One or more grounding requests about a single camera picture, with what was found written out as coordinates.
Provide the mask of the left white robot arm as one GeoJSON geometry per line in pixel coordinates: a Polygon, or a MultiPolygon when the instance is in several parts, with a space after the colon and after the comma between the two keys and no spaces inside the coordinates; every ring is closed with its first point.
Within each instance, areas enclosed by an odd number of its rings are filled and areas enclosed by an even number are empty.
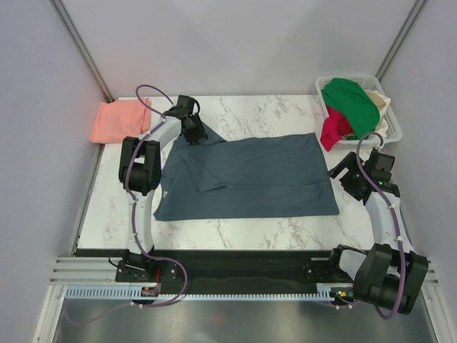
{"type": "Polygon", "coordinates": [[[122,142],[119,181],[129,196],[132,234],[117,266],[117,282],[151,282],[159,273],[157,262],[161,258],[150,256],[154,252],[152,201],[161,183],[161,150],[178,136],[188,144],[207,139],[199,112],[195,98],[180,95],[141,138],[128,136],[122,142]]]}

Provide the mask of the blue-grey t-shirt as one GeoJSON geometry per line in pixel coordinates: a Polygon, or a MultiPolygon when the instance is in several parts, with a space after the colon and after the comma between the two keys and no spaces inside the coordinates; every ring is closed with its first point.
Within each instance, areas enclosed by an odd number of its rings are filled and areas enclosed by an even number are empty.
{"type": "Polygon", "coordinates": [[[209,129],[179,136],[162,170],[161,222],[336,216],[326,162],[313,133],[226,141],[209,129]]]}

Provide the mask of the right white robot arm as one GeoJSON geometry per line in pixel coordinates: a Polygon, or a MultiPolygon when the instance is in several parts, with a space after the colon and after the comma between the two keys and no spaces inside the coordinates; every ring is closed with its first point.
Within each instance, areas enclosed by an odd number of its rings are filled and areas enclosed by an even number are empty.
{"type": "Polygon", "coordinates": [[[391,181],[394,156],[373,149],[367,161],[349,152],[328,175],[361,201],[371,220],[374,245],[369,252],[338,245],[327,272],[335,281],[350,276],[353,298],[377,309],[408,314],[428,272],[426,257],[415,253],[401,219],[401,194],[391,181]]]}

